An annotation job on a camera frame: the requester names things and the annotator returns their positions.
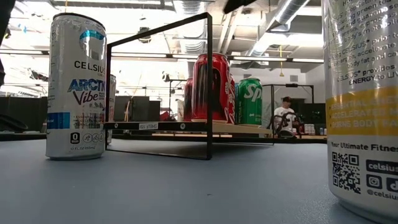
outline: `man in white shirt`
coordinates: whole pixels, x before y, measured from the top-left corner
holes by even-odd
[[[274,115],[283,116],[288,112],[294,113],[294,110],[292,108],[290,108],[291,104],[292,104],[292,99],[288,96],[284,97],[282,99],[282,106],[275,109]],[[295,118],[296,118],[295,115],[288,114],[286,116],[287,126],[283,127],[283,125],[282,125],[282,130],[290,129],[292,131],[293,125],[296,125]],[[278,127],[279,125],[281,125],[281,121],[282,121],[282,118],[280,118],[280,117],[274,118],[274,125],[275,125],[274,127]]]

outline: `ceiling light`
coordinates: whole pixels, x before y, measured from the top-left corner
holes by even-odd
[[[293,62],[323,63],[323,59],[293,58]]]
[[[184,58],[184,59],[197,59],[199,55],[180,55],[180,54],[176,54],[173,55],[173,58]]]
[[[166,54],[112,53],[113,57],[166,58]]]
[[[277,57],[243,57],[243,56],[234,56],[233,60],[244,60],[244,61],[258,61],[258,62],[285,62],[286,58],[277,58]]]
[[[178,62],[196,62],[197,60],[196,59],[183,59],[183,58],[180,58],[177,61]]]
[[[322,16],[322,7],[304,6],[297,11],[298,16]]]
[[[323,47],[323,36],[322,34],[292,34],[280,44],[301,47]]]
[[[127,4],[158,4],[160,1],[140,1],[140,0],[68,0],[69,2],[99,2],[99,3],[127,3]]]
[[[31,86],[31,87],[47,87],[48,83],[5,83],[4,86]]]
[[[42,55],[43,53],[39,50],[11,50],[11,49],[0,49],[0,54],[25,54],[25,55]]]

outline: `coca-cola logo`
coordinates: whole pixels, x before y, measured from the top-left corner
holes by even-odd
[[[232,124],[235,123],[235,85],[232,83],[232,75],[228,75],[229,95],[228,101],[232,105],[232,111],[228,114],[228,118]]]

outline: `black metal rack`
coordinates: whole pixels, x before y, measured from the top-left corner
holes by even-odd
[[[125,44],[128,42],[131,42],[133,40],[137,40],[143,37],[147,37],[150,35],[157,34],[159,32],[164,32],[170,29],[174,29],[180,26],[183,26],[185,24],[189,24],[192,22],[196,22],[202,19],[207,19],[207,64],[211,68],[213,67],[213,18],[212,16],[205,12],[199,15],[195,15],[186,19],[183,19],[181,21],[173,22],[171,24],[167,24],[166,26],[158,27],[156,29],[149,30],[147,32],[137,34],[113,43],[110,43],[107,45],[107,52],[106,52],[106,109],[105,109],[105,124],[104,124],[104,129],[128,129],[128,130],[142,130],[140,126],[143,124],[137,123],[137,122],[126,122],[126,123],[109,123],[109,84],[110,84],[110,74],[111,74],[111,58],[112,58],[112,48],[119,46],[121,44]],[[213,70],[209,69],[208,70],[208,75],[207,75],[207,85],[211,86],[213,79],[210,78],[213,76]],[[212,88],[207,89],[207,95],[211,95]],[[208,97],[208,106],[207,106],[207,121],[204,123],[177,123],[177,122],[158,122],[157,127],[152,127],[156,128],[157,131],[200,131],[200,132],[206,132],[206,156],[204,159],[209,160],[212,157],[211,153],[211,147],[213,145],[213,126],[211,125],[213,123],[213,116],[212,116],[212,101],[213,99],[211,97]],[[159,154],[162,156],[178,156],[178,155],[165,155],[165,154]],[[197,158],[197,157],[191,157],[192,159],[203,159],[203,158]]]
[[[212,88],[207,88],[208,95],[208,103],[207,103],[207,121],[206,122],[109,122],[109,83],[110,83],[110,71],[111,71],[111,57],[112,57],[112,48],[121,44],[128,43],[133,40],[137,40],[143,37],[147,37],[149,35],[154,35],[159,32],[164,32],[169,29],[174,29],[176,27],[183,26],[185,24],[189,24],[195,21],[199,21],[202,19],[207,20],[207,64],[208,67],[213,67],[213,19],[211,15],[207,12],[203,14],[199,14],[196,16],[189,17],[187,19],[177,21],[166,26],[158,27],[156,29],[137,34],[107,45],[107,58],[106,58],[106,111],[105,111],[105,124],[104,129],[125,129],[134,131],[148,131],[149,133],[153,133],[154,131],[181,131],[181,132],[193,132],[193,133],[205,133],[205,137],[178,137],[178,136],[153,136],[153,135],[132,135],[132,134],[124,134],[113,136],[113,138],[118,139],[128,139],[128,140],[150,140],[150,141],[193,141],[193,142],[205,142],[206,149],[205,155],[202,156],[190,156],[186,154],[176,154],[176,153],[164,153],[159,151],[123,151],[119,149],[108,148],[106,146],[106,150],[109,151],[119,151],[119,152],[131,152],[131,153],[139,153],[139,154],[151,154],[158,156],[173,156],[173,157],[183,157],[190,159],[204,159],[210,160],[213,156],[213,143],[231,143],[231,144],[271,144],[274,145],[276,142],[282,143],[315,143],[315,141],[308,141],[308,139],[303,139],[304,141],[298,141],[295,139],[294,141],[291,139],[275,139],[272,135],[272,138],[215,138],[213,137],[213,116],[212,116],[212,97],[211,92]],[[212,86],[213,79],[213,70],[208,69],[207,85]]]

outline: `shelf label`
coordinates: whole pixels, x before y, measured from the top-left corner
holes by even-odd
[[[157,130],[157,129],[158,129],[158,122],[139,124],[139,130]]]

